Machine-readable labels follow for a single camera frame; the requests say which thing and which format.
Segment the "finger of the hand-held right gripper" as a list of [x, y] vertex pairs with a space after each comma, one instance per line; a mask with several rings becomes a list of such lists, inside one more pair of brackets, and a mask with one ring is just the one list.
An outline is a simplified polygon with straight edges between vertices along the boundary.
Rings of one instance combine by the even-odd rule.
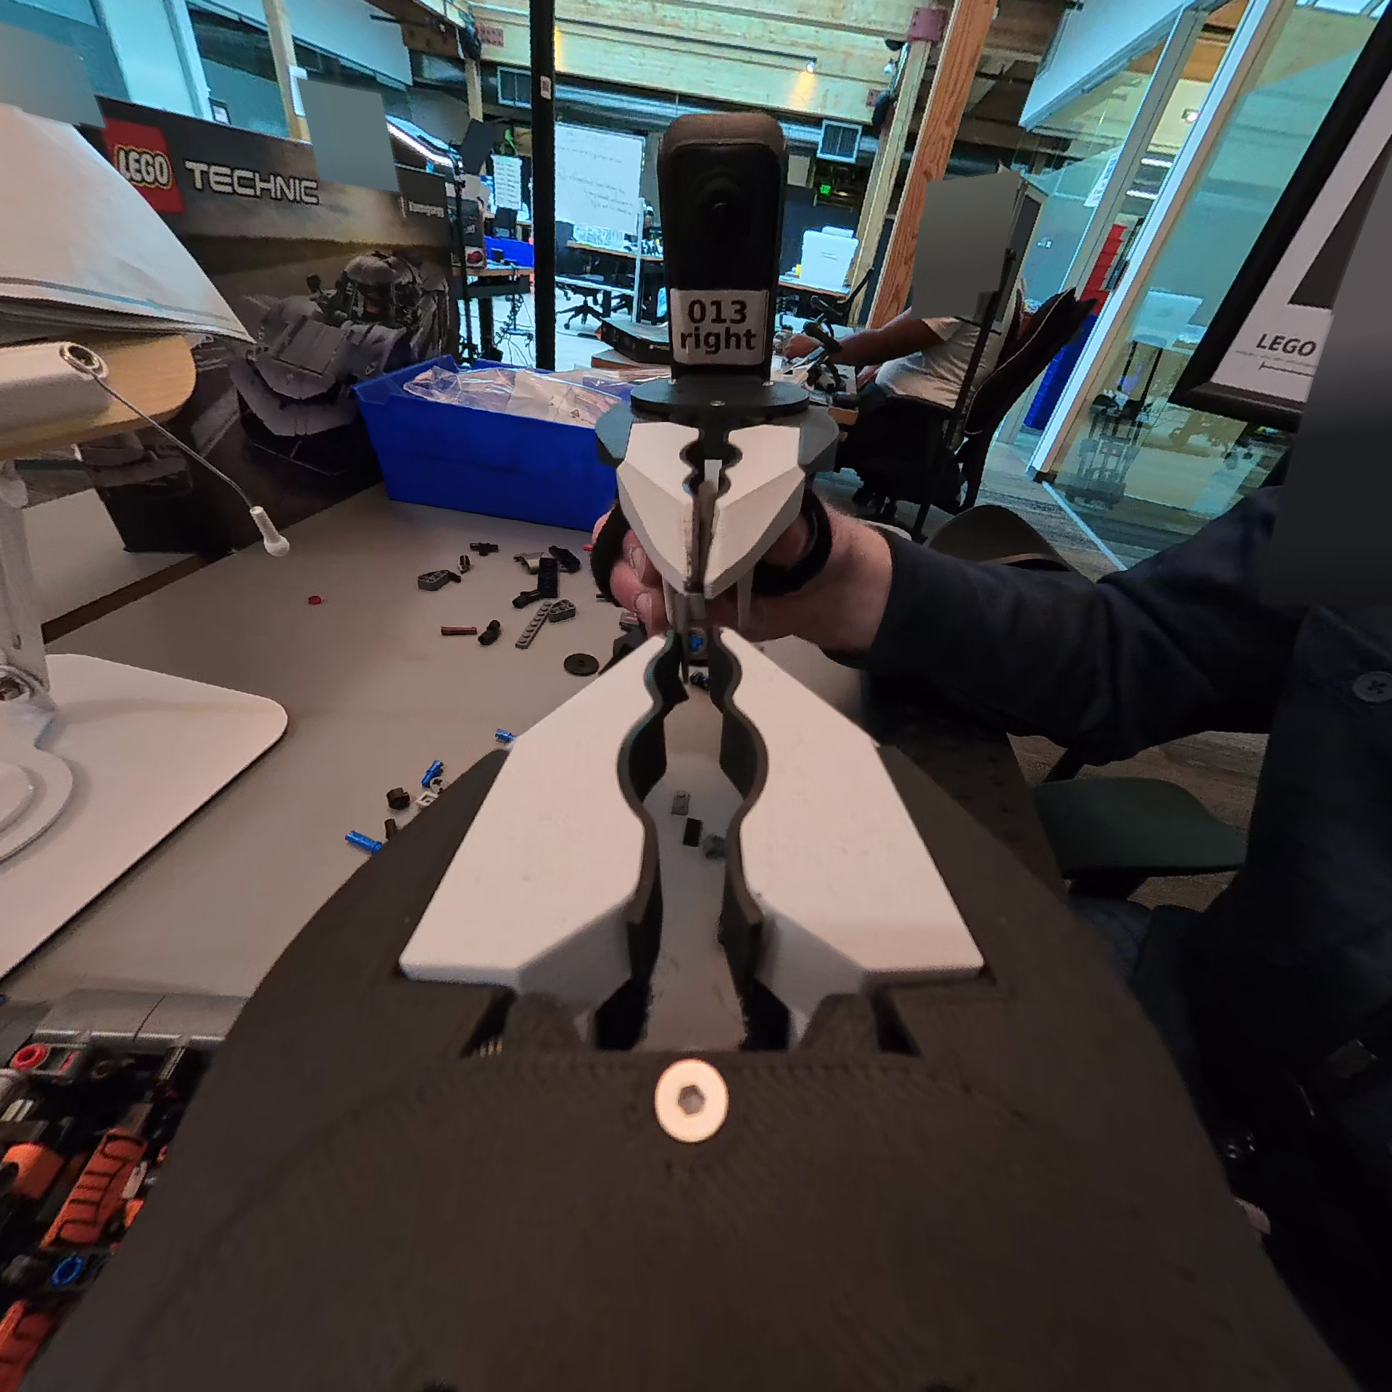
[[706, 561], [705, 598], [738, 586], [799, 517], [808, 475], [801, 427], [746, 425], [728, 437], [736, 457], [725, 467]]
[[706, 599], [708, 479], [696, 427], [635, 421], [619, 465], [619, 500], [662, 581]]

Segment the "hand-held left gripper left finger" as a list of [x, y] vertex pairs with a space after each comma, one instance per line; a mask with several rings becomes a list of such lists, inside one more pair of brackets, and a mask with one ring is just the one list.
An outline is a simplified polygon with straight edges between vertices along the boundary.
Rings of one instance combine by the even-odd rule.
[[602, 1049], [634, 1049], [663, 919], [645, 798], [685, 701], [680, 638], [650, 638], [519, 735], [402, 951], [405, 976], [557, 997], [594, 1017]]

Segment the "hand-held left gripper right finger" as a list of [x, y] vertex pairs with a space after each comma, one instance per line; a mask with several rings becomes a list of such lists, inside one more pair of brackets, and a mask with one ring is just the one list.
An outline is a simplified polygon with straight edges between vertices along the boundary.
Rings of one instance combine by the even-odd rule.
[[733, 629], [710, 641], [725, 833], [720, 943], [756, 1049], [784, 1049], [839, 996], [973, 981], [985, 956], [904, 790], [919, 767]]

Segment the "grey curved lego panel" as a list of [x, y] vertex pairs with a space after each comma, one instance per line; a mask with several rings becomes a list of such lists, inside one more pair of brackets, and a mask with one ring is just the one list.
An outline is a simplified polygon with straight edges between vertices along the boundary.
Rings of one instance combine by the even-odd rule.
[[677, 631], [678, 638], [682, 639], [682, 677], [685, 684], [692, 681], [692, 676], [698, 669], [693, 666], [687, 657], [687, 634], [693, 626], [705, 628], [708, 631], [708, 618], [706, 618], [706, 595], [705, 595], [705, 575], [706, 575], [706, 561], [708, 561], [708, 545], [710, 545], [710, 527], [711, 527], [711, 513], [710, 507], [701, 502], [693, 505], [693, 517], [692, 517], [692, 532], [690, 532], [690, 558], [688, 558], [688, 571], [687, 580], [683, 581], [683, 588], [668, 601], [668, 614], [673, 621], [673, 629]]

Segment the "lego car model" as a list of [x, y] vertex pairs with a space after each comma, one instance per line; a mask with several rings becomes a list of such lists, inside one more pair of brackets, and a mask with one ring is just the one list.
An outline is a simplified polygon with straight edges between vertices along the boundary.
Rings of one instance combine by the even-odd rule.
[[4, 1390], [25, 1387], [113, 1261], [246, 1002], [113, 987], [4, 997]]

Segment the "person's right forearm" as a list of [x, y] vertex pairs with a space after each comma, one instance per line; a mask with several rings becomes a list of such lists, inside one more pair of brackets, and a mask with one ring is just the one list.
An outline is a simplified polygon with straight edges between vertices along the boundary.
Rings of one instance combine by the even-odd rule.
[[1346, 662], [1326, 614], [1260, 596], [1280, 492], [1252, 493], [1149, 561], [1089, 581], [892, 541], [890, 585], [851, 603], [837, 657], [914, 674], [983, 720], [1117, 760], [1210, 729], [1273, 735]]

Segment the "scattered loose lego pieces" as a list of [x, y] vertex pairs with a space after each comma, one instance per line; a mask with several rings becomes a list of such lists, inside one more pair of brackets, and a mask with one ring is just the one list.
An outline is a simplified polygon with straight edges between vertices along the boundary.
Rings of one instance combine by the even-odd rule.
[[[562, 571], [562, 563], [574, 561], [574, 551], [552, 545], [549, 551], [539, 551], [536, 560], [541, 563], [542, 583], [536, 590], [524, 591], [516, 596], [516, 603], [536, 603], [526, 628], [516, 639], [518, 649], [529, 649], [536, 636], [542, 633], [547, 624], [554, 621], [571, 621], [579, 613], [574, 601], [564, 596], [556, 596], [556, 581]], [[483, 629], [469, 624], [445, 624], [441, 626], [441, 634], [453, 638], [478, 636], [483, 646], [493, 646], [501, 638], [501, 621], [489, 619]], [[599, 657], [584, 651], [566, 654], [562, 666], [567, 672], [582, 677], [597, 676], [600, 672]], [[705, 669], [698, 669], [692, 676], [688, 686], [698, 691], [710, 691], [708, 666]], [[344, 833], [344, 841], [350, 846], [357, 846], [363, 855], [377, 855], [383, 845], [387, 845], [387, 841], [402, 830], [403, 823], [408, 823], [441, 798], [448, 785], [446, 773], [448, 765], [445, 760], [435, 759], [420, 780], [421, 787], [400, 787], [387, 792], [387, 802], [392, 815], [385, 818], [383, 835], [380, 838], [362, 828], [350, 828]], [[685, 817], [683, 843], [687, 846], [698, 846], [705, 858], [723, 858], [726, 850], [725, 835], [718, 831], [706, 833], [705, 822], [692, 817], [690, 810], [690, 792], [678, 790], [673, 793], [672, 813]]]

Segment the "lego set box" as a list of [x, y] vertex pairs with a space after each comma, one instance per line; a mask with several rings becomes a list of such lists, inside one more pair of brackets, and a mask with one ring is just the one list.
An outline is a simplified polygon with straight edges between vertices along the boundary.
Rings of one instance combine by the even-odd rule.
[[223, 555], [380, 480], [357, 387], [460, 348], [453, 179], [320, 179], [309, 144], [98, 99], [88, 132], [148, 200], [249, 339], [193, 341], [196, 386], [161, 429], [82, 447], [131, 551]]

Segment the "lego instruction booklet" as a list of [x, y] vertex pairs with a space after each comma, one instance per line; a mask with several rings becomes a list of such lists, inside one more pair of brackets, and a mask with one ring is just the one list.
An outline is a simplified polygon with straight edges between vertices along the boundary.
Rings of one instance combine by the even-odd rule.
[[90, 333], [251, 343], [140, 192], [72, 126], [2, 107], [2, 343]]

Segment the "person's right hand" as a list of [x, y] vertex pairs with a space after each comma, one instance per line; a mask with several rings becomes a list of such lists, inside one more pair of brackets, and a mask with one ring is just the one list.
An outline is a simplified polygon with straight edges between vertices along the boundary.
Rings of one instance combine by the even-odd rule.
[[[832, 654], [869, 651], [894, 581], [890, 541], [864, 520], [836, 510], [829, 513], [829, 533], [827, 563], [801, 590], [753, 596], [745, 616], [736, 595], [725, 593], [706, 603], [708, 621], [738, 628], [751, 641], [798, 636]], [[663, 578], [635, 532], [622, 537], [605, 585], [648, 634], [672, 628]]]

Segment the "whiteboard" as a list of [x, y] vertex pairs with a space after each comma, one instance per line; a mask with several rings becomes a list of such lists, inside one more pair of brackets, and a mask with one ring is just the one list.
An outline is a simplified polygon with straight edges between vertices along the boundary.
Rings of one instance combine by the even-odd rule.
[[640, 135], [559, 122], [554, 129], [554, 215], [620, 235], [642, 222], [640, 179], [645, 162]]

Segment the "black perforated board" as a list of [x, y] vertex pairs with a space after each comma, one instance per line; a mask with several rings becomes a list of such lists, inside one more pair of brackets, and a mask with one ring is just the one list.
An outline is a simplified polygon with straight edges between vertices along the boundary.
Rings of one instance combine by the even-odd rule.
[[1046, 886], [1068, 898], [1010, 737], [962, 712], [910, 676], [861, 672], [861, 719], [880, 742], [899, 747]]

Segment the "clear plastic bags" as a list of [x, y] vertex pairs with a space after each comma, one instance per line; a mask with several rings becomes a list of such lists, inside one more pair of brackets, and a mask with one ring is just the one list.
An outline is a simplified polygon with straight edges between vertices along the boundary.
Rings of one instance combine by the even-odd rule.
[[638, 377], [614, 371], [433, 366], [410, 376], [405, 391], [436, 404], [592, 429], [617, 402], [627, 402], [637, 384]]

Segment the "blue storage bin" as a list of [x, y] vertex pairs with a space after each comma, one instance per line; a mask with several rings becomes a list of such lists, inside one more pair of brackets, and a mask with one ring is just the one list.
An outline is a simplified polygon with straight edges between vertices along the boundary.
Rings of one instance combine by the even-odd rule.
[[395, 500], [557, 528], [590, 530], [617, 500], [615, 469], [589, 425], [433, 402], [406, 391], [451, 356], [353, 386], [360, 417]]

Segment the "black pole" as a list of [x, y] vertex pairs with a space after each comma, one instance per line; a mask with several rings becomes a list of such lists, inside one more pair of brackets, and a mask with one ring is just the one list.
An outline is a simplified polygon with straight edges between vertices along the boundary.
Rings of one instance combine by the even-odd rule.
[[556, 3], [529, 1], [534, 218], [534, 361], [556, 367]]

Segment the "black office chair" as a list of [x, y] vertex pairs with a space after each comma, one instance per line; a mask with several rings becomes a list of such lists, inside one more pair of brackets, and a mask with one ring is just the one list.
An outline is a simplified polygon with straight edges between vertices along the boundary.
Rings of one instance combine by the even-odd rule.
[[1098, 305], [1096, 298], [1079, 300], [1073, 288], [1064, 290], [1044, 301], [1021, 334], [1003, 348], [963, 417], [962, 439], [953, 454], [957, 493], [945, 503], [950, 513], [958, 515], [977, 505], [986, 452], [1005, 416], [1053, 358], [1081, 333]]

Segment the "white book stand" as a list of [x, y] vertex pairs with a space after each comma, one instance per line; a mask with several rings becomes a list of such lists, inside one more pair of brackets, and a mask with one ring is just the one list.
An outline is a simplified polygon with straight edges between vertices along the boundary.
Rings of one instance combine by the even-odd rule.
[[194, 366], [183, 339], [4, 348], [2, 971], [9, 972], [284, 735], [239, 689], [90, 654], [47, 656], [12, 462], [163, 422]]

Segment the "person's dark clothing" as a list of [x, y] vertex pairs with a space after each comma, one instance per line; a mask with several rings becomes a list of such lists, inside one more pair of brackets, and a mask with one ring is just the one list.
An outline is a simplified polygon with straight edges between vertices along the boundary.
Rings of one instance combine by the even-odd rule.
[[1267, 739], [1247, 855], [1180, 938], [1205, 1103], [1363, 1388], [1389, 1388], [1389, 611], [1265, 595], [1283, 487], [1107, 583], [1136, 749]]

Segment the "framed printed sign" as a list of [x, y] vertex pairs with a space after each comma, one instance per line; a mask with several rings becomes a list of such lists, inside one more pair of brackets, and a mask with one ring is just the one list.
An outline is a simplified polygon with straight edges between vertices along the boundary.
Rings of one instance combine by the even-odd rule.
[[1389, 251], [1389, 71], [1384, 11], [1180, 374], [1177, 406], [1300, 427], [1361, 237]]

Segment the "narrow wooden post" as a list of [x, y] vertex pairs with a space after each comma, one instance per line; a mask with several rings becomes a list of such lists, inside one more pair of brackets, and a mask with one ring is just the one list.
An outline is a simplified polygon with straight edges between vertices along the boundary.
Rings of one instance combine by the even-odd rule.
[[869, 326], [889, 324], [909, 305], [919, 225], [925, 212], [928, 187], [947, 174], [996, 11], [996, 1], [957, 1], [952, 6], [945, 43], [933, 71], [928, 106], [917, 132], [910, 172], [899, 200], [894, 233], [869, 313]]

